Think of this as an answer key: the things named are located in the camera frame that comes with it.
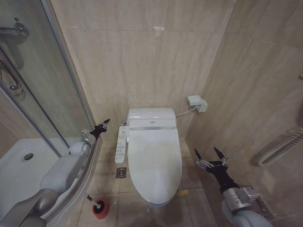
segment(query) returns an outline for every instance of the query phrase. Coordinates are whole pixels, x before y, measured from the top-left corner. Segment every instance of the shower drain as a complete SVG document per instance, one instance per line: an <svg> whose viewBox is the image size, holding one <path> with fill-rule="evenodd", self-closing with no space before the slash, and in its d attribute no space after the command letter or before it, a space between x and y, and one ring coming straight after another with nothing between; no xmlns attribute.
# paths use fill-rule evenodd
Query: shower drain
<svg viewBox="0 0 303 227"><path fill-rule="evenodd" d="M126 167L117 168L116 178L126 178Z"/></svg>
<svg viewBox="0 0 303 227"><path fill-rule="evenodd" d="M33 156L34 156L33 153L27 153L26 155L24 155L23 159L26 160L26 161L28 161L28 160L30 160Z"/></svg>

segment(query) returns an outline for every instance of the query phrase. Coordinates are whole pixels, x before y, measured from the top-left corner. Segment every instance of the white electrical box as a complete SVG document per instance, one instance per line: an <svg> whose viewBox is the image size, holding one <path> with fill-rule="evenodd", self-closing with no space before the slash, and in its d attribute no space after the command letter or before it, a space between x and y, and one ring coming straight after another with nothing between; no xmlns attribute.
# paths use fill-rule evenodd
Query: white electrical box
<svg viewBox="0 0 303 227"><path fill-rule="evenodd" d="M195 105L198 112L205 112L207 109L207 102L200 96L187 96L190 106Z"/></svg>

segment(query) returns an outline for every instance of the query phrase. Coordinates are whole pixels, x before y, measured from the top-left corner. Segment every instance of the toilet tank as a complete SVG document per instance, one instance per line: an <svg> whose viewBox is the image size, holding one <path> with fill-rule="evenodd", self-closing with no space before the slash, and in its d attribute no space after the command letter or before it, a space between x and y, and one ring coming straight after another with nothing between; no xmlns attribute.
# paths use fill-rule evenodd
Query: toilet tank
<svg viewBox="0 0 303 227"><path fill-rule="evenodd" d="M175 129L176 116L172 108L131 108L127 125L130 130Z"/></svg>

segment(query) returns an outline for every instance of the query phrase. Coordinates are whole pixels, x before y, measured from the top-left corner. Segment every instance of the toilet seat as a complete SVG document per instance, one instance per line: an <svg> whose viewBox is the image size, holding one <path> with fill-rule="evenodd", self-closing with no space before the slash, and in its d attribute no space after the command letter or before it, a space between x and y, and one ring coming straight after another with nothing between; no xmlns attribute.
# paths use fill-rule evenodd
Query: toilet seat
<svg viewBox="0 0 303 227"><path fill-rule="evenodd" d="M177 129L129 130L128 138L128 166L136 190L149 203L165 205L182 174Z"/></svg>

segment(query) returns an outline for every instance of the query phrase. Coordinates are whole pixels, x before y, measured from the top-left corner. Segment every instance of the white toilet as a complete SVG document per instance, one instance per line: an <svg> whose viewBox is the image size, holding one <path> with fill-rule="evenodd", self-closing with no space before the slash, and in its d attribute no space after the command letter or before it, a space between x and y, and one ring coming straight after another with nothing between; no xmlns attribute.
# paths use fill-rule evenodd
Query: white toilet
<svg viewBox="0 0 303 227"><path fill-rule="evenodd" d="M132 108L128 112L128 166L139 194L153 206L174 197L182 159L172 108Z"/></svg>

